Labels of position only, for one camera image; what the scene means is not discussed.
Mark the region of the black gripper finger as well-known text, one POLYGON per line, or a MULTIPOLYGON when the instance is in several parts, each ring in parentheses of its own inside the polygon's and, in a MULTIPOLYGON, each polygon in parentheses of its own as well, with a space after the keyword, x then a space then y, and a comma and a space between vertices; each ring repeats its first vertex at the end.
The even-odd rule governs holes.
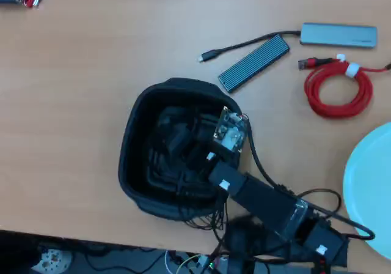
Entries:
POLYGON ((169 140, 169 154, 177 155, 190 143, 192 134, 186 127, 175 127, 169 140))

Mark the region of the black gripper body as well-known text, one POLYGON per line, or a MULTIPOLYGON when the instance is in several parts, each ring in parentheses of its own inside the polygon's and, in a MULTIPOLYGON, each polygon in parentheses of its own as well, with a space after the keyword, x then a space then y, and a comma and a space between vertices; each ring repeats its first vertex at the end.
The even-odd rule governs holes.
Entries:
POLYGON ((189 151, 186 155, 187 164, 201 164, 206 160, 210 152, 210 144, 213 139, 217 122, 215 120, 201 119, 192 129, 192 139, 189 151))

